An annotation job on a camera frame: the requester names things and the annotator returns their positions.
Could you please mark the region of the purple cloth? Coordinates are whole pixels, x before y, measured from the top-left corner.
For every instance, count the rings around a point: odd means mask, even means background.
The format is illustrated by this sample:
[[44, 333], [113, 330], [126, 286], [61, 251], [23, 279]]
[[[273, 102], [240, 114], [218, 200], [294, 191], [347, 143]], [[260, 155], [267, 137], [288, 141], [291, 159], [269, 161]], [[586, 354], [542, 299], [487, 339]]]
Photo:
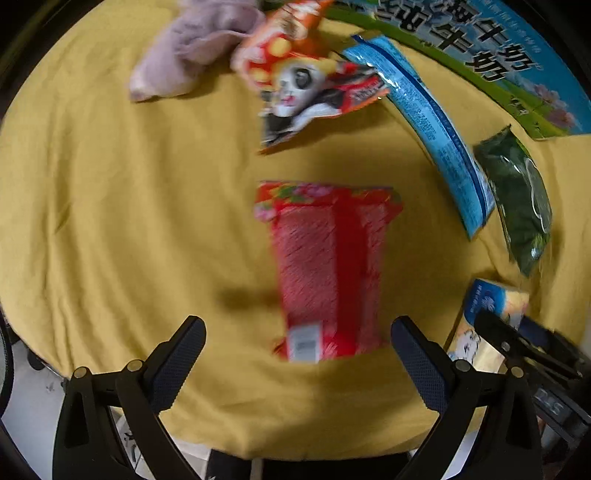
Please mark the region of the purple cloth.
[[266, 21], [257, 1], [187, 1], [134, 67], [130, 100], [171, 98], [197, 87], [204, 69]]

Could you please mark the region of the orange panda snack bag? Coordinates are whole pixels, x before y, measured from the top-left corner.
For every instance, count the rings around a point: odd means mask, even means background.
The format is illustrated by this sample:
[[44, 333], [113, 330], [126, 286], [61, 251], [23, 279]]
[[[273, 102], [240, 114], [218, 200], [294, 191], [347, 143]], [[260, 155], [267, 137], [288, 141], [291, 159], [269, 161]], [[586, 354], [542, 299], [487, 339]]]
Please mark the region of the orange panda snack bag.
[[358, 111], [389, 92], [376, 68], [325, 52], [318, 25], [329, 6], [331, 1], [284, 4], [232, 55], [232, 70], [263, 100], [263, 152], [287, 142], [315, 119]]

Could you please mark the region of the yellow tablecloth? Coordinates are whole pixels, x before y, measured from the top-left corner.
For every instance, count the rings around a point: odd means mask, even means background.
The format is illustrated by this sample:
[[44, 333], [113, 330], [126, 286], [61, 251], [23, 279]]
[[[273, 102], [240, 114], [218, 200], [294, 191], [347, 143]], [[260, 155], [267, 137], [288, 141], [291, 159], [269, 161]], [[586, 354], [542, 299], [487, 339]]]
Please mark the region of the yellow tablecloth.
[[1, 129], [1, 304], [63, 375], [122, 368], [182, 321], [204, 351], [162, 416], [176, 438], [242, 457], [336, 459], [419, 445], [436, 415], [391, 347], [317, 365], [273, 354], [283, 334], [263, 180], [390, 186], [380, 325], [447, 339], [474, 277], [531, 294], [540, 323], [579, 340], [590, 312], [590, 139], [516, 135], [543, 177], [552, 234], [538, 270], [510, 261], [497, 216], [469, 239], [417, 136], [377, 102], [318, 119], [259, 153], [260, 102], [225, 62], [191, 96], [134, 104], [131, 70], [174, 1], [105, 1], [28, 77]]

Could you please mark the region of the blue printed cardboard box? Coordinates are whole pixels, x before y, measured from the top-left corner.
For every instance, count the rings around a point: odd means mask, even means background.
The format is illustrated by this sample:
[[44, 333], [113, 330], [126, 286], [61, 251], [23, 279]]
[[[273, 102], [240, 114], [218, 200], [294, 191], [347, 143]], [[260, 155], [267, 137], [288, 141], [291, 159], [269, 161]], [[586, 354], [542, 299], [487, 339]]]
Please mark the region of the blue printed cardboard box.
[[503, 1], [336, 1], [328, 16], [377, 30], [438, 61], [536, 140], [590, 131], [582, 79]]

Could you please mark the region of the green snack bag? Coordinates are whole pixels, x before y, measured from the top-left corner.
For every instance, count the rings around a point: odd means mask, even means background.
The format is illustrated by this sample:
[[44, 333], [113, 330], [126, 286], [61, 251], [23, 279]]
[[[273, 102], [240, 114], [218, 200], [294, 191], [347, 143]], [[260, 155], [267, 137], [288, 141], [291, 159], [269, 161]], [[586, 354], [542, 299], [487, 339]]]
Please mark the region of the green snack bag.
[[512, 260], [528, 277], [550, 240], [553, 212], [541, 173], [509, 126], [474, 147], [492, 189]]

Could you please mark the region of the blue snack packet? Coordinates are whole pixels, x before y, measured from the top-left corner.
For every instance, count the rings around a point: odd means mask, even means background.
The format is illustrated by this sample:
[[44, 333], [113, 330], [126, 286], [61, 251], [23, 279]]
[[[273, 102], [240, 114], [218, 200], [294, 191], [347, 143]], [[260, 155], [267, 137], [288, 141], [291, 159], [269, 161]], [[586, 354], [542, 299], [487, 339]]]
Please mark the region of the blue snack packet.
[[446, 111], [401, 51], [383, 34], [356, 34], [341, 51], [372, 66], [389, 87], [388, 100], [413, 128], [445, 179], [467, 235], [474, 237], [495, 207], [492, 190]]

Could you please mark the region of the red snack packet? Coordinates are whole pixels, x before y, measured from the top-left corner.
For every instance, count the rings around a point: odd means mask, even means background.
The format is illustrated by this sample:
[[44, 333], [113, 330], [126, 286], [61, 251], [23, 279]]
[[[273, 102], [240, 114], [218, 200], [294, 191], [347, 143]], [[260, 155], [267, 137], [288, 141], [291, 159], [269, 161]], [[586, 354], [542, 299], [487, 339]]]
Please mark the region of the red snack packet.
[[254, 214], [270, 228], [286, 321], [276, 355], [318, 363], [382, 346], [383, 251], [403, 208], [391, 187], [259, 184]]

